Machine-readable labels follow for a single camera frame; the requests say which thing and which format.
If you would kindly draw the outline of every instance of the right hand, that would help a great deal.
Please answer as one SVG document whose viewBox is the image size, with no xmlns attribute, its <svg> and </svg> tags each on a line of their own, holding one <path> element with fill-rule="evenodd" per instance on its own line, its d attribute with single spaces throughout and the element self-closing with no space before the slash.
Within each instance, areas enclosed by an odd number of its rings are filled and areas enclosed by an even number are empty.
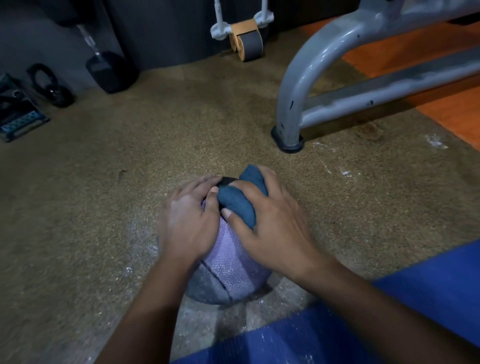
<svg viewBox="0 0 480 364">
<path fill-rule="evenodd" d="M 268 190 L 266 197 L 253 183 L 234 181 L 255 209 L 257 223 L 251 230 L 232 211 L 224 208 L 222 215 L 238 235 L 250 256 L 263 266 L 295 281 L 318 267 L 319 262 L 335 261 L 330 254 L 313 245 L 305 213 L 276 174 L 267 167 L 257 166 Z"/>
</svg>

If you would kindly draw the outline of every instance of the fingernail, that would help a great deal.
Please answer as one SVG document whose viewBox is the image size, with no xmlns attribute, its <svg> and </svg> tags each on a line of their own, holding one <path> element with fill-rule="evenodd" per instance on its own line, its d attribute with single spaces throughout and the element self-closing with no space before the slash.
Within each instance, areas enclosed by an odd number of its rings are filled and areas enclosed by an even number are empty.
<svg viewBox="0 0 480 364">
<path fill-rule="evenodd" d="M 225 220 L 227 220 L 230 217 L 231 214 L 232 214 L 231 210 L 229 210 L 227 208 L 222 209 L 222 216 Z"/>
</svg>

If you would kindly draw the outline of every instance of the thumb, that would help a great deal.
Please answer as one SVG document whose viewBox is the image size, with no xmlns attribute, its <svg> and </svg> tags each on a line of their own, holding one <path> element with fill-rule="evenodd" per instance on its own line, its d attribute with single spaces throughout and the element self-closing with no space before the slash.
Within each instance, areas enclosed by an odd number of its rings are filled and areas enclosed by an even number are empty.
<svg viewBox="0 0 480 364">
<path fill-rule="evenodd" d="M 210 216 L 220 217 L 220 210 L 218 208 L 218 200 L 216 195 L 218 194 L 218 187 L 213 186 L 210 191 L 208 191 L 207 197 L 205 198 L 205 213 Z"/>
<path fill-rule="evenodd" d="M 222 216 L 233 231 L 236 232 L 242 244 L 248 244 L 254 238 L 253 231 L 243 222 L 241 217 L 235 214 L 232 210 L 223 208 Z"/>
</svg>

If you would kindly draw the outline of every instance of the hand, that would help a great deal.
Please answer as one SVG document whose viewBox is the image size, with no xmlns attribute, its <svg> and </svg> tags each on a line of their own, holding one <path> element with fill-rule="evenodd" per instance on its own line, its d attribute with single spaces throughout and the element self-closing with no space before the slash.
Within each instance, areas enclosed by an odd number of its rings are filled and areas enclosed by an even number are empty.
<svg viewBox="0 0 480 364">
<path fill-rule="evenodd" d="M 267 167 L 257 166 L 268 190 L 266 197 L 253 183 L 234 181 L 255 209 L 257 223 L 253 230 L 232 211 L 224 208 L 222 215 L 237 233 L 250 256 L 263 266 L 295 281 L 319 262 L 335 261 L 313 245 L 305 213 L 283 187 L 276 174 Z"/>
<path fill-rule="evenodd" d="M 215 186 L 220 180 L 207 174 L 181 185 L 167 199 L 158 222 L 163 257 L 191 266 L 213 248 L 220 224 Z"/>
</svg>

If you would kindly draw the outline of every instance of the forearm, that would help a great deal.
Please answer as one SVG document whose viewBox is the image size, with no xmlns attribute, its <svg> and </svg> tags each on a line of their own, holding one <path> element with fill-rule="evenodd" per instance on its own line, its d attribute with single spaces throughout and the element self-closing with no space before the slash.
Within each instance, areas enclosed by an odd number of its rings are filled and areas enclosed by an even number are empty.
<svg viewBox="0 0 480 364">
<path fill-rule="evenodd" d="M 103 363 L 168 363 L 189 266 L 161 257 L 99 355 Z"/>
<path fill-rule="evenodd" d="M 317 265 L 298 284 L 319 296 L 389 363 L 478 363 L 478 350 L 386 296 L 338 262 Z"/>
</svg>

